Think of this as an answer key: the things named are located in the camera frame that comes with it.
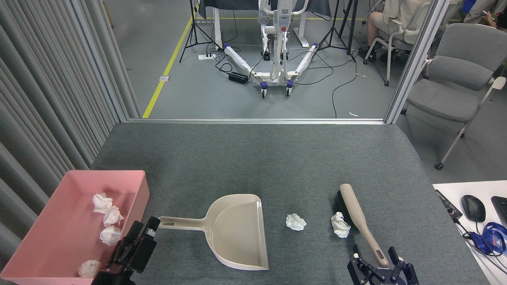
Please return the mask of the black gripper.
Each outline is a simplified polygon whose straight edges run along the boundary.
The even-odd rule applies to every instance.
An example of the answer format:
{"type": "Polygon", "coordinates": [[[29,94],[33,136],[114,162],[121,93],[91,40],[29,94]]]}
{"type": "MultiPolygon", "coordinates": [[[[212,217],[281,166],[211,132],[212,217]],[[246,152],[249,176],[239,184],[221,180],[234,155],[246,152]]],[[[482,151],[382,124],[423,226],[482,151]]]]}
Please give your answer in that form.
{"type": "Polygon", "coordinates": [[[390,278],[379,279],[377,268],[362,257],[358,245],[353,245],[353,258],[348,263],[348,271],[354,285],[419,285],[414,266],[399,257],[395,248],[389,248],[389,256],[394,265],[390,278]]]}
{"type": "Polygon", "coordinates": [[[136,285],[130,278],[134,272],[143,273],[157,242],[154,240],[160,220],[150,217],[146,225],[134,221],[127,235],[113,252],[113,264],[117,271],[100,271],[92,280],[93,285],[136,285]]]}

